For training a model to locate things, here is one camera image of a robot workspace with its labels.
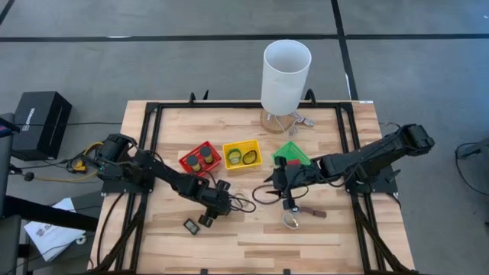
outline red basket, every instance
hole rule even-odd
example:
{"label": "red basket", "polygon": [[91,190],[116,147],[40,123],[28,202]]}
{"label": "red basket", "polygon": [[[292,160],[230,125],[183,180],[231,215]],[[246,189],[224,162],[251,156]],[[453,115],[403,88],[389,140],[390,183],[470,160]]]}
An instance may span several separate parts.
{"label": "red basket", "polygon": [[[200,148],[204,147],[204,146],[207,146],[211,149],[211,155],[212,155],[212,158],[214,159],[214,161],[211,164],[207,164],[204,161],[204,157],[200,155]],[[190,167],[190,165],[188,165],[186,163],[186,159],[190,155],[196,156],[197,159],[199,160],[199,163],[200,163],[200,166],[202,167],[202,170],[200,172],[196,173],[196,175],[202,176],[202,177],[204,177],[207,174],[204,171],[209,172],[210,170],[216,168],[221,163],[221,159],[222,159],[221,156],[219,156],[219,153],[214,149],[214,147],[208,141],[206,141],[203,144],[200,144],[197,148],[191,150],[188,154],[186,154],[184,157],[182,157],[181,159],[178,160],[180,165],[183,167],[183,169],[187,173],[193,172],[192,167]]]}

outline gray floor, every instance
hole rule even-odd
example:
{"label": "gray floor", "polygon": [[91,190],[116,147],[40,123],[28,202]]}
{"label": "gray floor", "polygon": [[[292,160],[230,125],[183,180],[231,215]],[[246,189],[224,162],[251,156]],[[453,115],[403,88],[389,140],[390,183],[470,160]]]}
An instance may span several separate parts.
{"label": "gray floor", "polygon": [[[0,0],[0,8],[6,2]],[[346,34],[489,33],[487,1],[339,2]],[[16,0],[0,26],[0,37],[335,32],[331,3],[320,0]],[[207,89],[211,99],[259,99],[261,55],[268,43],[3,43],[0,112],[13,112],[22,92],[43,90],[56,90],[74,105],[70,121],[121,121],[129,99],[186,99]],[[338,42],[304,43],[313,55],[306,87],[319,99],[348,99]],[[489,199],[464,186],[453,151],[460,143],[489,137],[489,40],[356,40],[348,48],[358,96],[375,101],[379,119],[424,125],[436,140],[429,155],[394,165],[402,170],[400,199],[416,268],[487,274]],[[118,126],[70,127],[60,158],[116,131]],[[461,168],[488,193],[484,163],[487,158],[476,156]],[[55,167],[38,173],[68,176]],[[99,183],[26,183],[11,177],[8,193],[51,203],[99,189]],[[39,273],[85,266],[75,261]]]}

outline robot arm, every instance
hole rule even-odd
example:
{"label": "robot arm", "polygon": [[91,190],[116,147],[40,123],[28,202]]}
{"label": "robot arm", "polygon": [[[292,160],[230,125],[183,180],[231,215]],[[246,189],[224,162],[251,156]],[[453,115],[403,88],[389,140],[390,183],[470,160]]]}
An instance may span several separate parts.
{"label": "robot arm", "polygon": [[153,151],[140,150],[131,157],[129,149],[135,147],[134,139],[122,134],[111,134],[100,147],[96,155],[101,180],[111,180],[144,186],[159,178],[170,184],[172,190],[185,199],[204,205],[207,210],[200,216],[199,223],[210,227],[219,215],[231,211],[231,198],[228,190],[230,184],[219,180],[214,187],[209,180],[202,177],[179,173],[167,166]]}
{"label": "robot arm", "polygon": [[287,165],[283,157],[277,157],[279,166],[265,181],[273,180],[273,194],[283,201],[284,209],[296,207],[290,190],[317,183],[332,183],[354,174],[356,180],[366,182],[379,172],[404,156],[427,154],[435,141],[428,136],[421,125],[404,125],[392,134],[346,154],[329,154],[311,159],[310,165]]}

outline wooden tabletop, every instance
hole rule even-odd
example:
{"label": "wooden tabletop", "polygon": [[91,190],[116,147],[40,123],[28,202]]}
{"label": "wooden tabletop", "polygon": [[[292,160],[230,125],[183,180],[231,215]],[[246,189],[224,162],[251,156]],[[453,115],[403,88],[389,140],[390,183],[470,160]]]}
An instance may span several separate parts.
{"label": "wooden tabletop", "polygon": [[[374,104],[353,102],[355,121],[361,145],[381,138]],[[140,136],[146,101],[128,103],[121,133]],[[231,183],[229,192],[243,193],[251,199],[254,187],[263,184],[274,168],[272,153],[288,142],[285,134],[270,134],[260,125],[260,109],[243,108],[168,108],[164,109],[157,152],[167,165],[183,172],[178,159],[201,144],[210,143],[222,154],[222,145],[234,141],[257,139],[263,163],[256,168],[228,171],[223,163],[212,171],[217,179]],[[293,140],[309,157],[342,153],[338,123],[334,110],[327,108],[300,109],[301,115],[316,122],[313,128],[300,125]],[[350,150],[353,149],[348,119],[344,114]],[[148,133],[149,144],[151,130]],[[266,195],[258,193],[265,199]],[[96,232],[98,240],[102,223],[117,195],[105,197]],[[108,220],[102,242],[105,256],[121,233],[127,195],[118,202]],[[374,194],[375,215],[381,237],[408,268],[414,268],[410,247],[398,204],[383,194]],[[231,212],[219,216],[211,228],[200,226],[192,236],[183,223],[191,218],[197,222],[205,208],[179,197],[170,186],[158,180],[150,195],[143,241],[139,254],[138,273],[363,273],[358,238],[349,194],[343,188],[314,185],[297,201],[327,212],[327,218],[299,214],[297,230],[282,223],[281,203],[259,205],[251,214]],[[96,261],[95,241],[91,258]],[[375,268],[373,246],[368,238],[371,266]],[[125,268],[128,268],[132,238],[128,242]]]}

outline white paper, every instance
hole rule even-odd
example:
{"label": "white paper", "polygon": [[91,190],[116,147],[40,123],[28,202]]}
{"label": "white paper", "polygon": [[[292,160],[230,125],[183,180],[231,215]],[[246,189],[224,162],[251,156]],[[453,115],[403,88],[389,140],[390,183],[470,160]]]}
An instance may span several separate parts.
{"label": "white paper", "polygon": [[[76,212],[71,198],[65,198],[53,205],[53,207]],[[57,255],[68,248],[70,246],[69,244],[75,241],[79,236],[85,234],[84,230],[63,228],[41,222],[29,222],[24,226],[24,229],[29,234],[29,237],[31,237],[31,240],[36,244],[39,253],[43,255],[45,261],[52,261]]]}

